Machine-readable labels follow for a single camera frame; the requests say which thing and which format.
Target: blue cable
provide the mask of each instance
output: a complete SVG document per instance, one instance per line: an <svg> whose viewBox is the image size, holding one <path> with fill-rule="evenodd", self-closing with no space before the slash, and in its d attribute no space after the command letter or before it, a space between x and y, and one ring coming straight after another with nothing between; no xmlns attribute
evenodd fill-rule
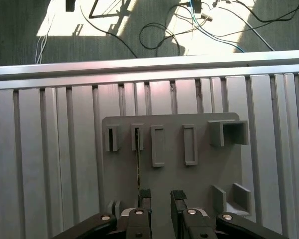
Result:
<svg viewBox="0 0 299 239"><path fill-rule="evenodd" d="M194 20L194 22L197 24L197 26L199 27L198 30L203 33L204 35L208 36L209 38L215 40L215 41L218 41L218 42L221 42L221 43L225 43L225 44L228 44L228 45L231 45L233 47L236 47L238 50L240 50L241 52L245 52L240 46L236 46L226 40L222 40L222 39L219 39L213 35L211 35L208 31L206 31L204 28L201 27L201 25L198 23L196 17L195 17L195 14L193 12L193 4L192 4L192 0L189 0L190 2L190 10L191 10L191 15L192 15L192 18Z"/></svg>

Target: white cable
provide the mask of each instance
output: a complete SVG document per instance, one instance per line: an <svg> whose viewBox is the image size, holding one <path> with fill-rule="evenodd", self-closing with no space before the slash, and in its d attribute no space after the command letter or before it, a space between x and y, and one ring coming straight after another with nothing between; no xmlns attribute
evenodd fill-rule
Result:
<svg viewBox="0 0 299 239"><path fill-rule="evenodd" d="M43 56L43 51L45 49L45 46L46 46L46 43L47 43L47 39L48 39L48 35L49 35L49 31L52 27L52 23L53 23L53 20L55 18L55 15L56 15L56 8L54 7L55 5L55 2L56 0L53 0L51 2L51 4L49 5L48 9L47 9L47 12L46 12L46 15L48 17L48 21L47 21L47 32L44 36L40 36L39 39L38 39L38 42L37 42L37 45L36 45L36 51L35 51L35 61L34 63L35 64L41 64L42 63L42 56ZM53 9L54 10L54 16L52 18L52 21L51 21L51 24L50 24L50 9ZM40 54L39 56L37 55L38 54L38 46L39 46L39 43L40 43L40 40L43 38L43 40L41 41L41 47L40 47Z"/></svg>

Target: rectangular slot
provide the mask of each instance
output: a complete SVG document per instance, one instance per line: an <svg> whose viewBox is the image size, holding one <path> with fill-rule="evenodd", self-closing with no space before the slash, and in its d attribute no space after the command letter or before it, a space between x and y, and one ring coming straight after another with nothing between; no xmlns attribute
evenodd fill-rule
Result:
<svg viewBox="0 0 299 239"><path fill-rule="evenodd" d="M105 149L107 152L116 152L120 149L119 146L119 126L108 125L105 135Z"/></svg>
<svg viewBox="0 0 299 239"><path fill-rule="evenodd" d="M196 128L194 125L184 125L183 127L185 165L194 166L198 164Z"/></svg>
<svg viewBox="0 0 299 239"><path fill-rule="evenodd" d="M153 167L164 167L165 136L162 125L151 127L152 163Z"/></svg>
<svg viewBox="0 0 299 239"><path fill-rule="evenodd" d="M140 143L140 151L143 150L143 124L132 124L131 125L131 138L132 138L132 151L136 150L136 145L135 145L135 134L136 134L136 129L139 130L139 143Z"/></svg>
<svg viewBox="0 0 299 239"><path fill-rule="evenodd" d="M113 130L109 129L109 151L113 151Z"/></svg>
<svg viewBox="0 0 299 239"><path fill-rule="evenodd" d="M224 143L248 145L247 122L224 124Z"/></svg>

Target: aluminum rail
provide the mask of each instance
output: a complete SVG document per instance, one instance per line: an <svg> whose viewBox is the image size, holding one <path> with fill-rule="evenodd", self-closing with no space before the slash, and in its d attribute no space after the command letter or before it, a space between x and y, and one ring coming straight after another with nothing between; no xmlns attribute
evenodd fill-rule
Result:
<svg viewBox="0 0 299 239"><path fill-rule="evenodd" d="M0 66L0 79L30 79L82 74L166 71L173 69L213 69L299 64L299 51L236 53L215 56L182 56L114 61Z"/></svg>

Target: gray carpet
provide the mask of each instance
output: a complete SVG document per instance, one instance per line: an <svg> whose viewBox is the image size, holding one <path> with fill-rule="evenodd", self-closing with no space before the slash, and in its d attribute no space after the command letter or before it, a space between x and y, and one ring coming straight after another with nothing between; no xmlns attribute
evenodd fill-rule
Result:
<svg viewBox="0 0 299 239"><path fill-rule="evenodd" d="M252 6L253 0L244 0L247 5ZM277 18L296 7L298 0L254 0L256 1L253 10L263 19ZM94 0L81 1L84 3L82 10L88 16ZM110 0L100 0L97 9L103 5L109 5ZM179 0L124 0L120 17L99 18L91 20L99 28L109 30L113 34L118 34L135 52L139 58L156 56L176 56L178 55L177 44L172 38L167 40L158 50L146 50L139 43L139 31L147 23L159 22L168 23L168 27L174 33L191 29L190 23L178 19L172 15L177 11L178 15L189 17L189 13L184 9L174 8L168 17L166 14L171 6L178 4ZM127 12L124 10L130 3ZM0 0L0 66L33 64L35 49L38 41L38 30L46 16L46 11L50 0ZM225 8L248 16L248 12L236 3L223 5ZM70 32L74 34L57 34L57 29L53 26L54 33L48 37L48 42L42 63L57 62L77 62L93 60L112 60L133 58L128 49L112 36L104 35L93 29L84 19L80 18L82 31L88 30L88 34L75 34L77 28L71 20L74 16L81 14L79 1L77 0L76 11L67 18L58 17L57 23L59 31L71 26ZM236 16L221 9L213 11L213 21L204 26L214 34L222 35L228 32L247 29ZM254 17L247 17L252 26L259 23ZM299 11L295 18L289 22L273 23L259 29L259 33L271 44L275 50L299 50ZM157 28L148 28L143 32L142 41L148 46L157 45L164 32ZM199 31L188 33L177 37L180 45L180 55L195 54L219 54L226 52L237 52L233 47L223 43L217 43L204 36ZM246 52L268 51L268 48L255 36L252 31L243 33L241 36L235 35L226 39L238 40L239 45Z"/></svg>

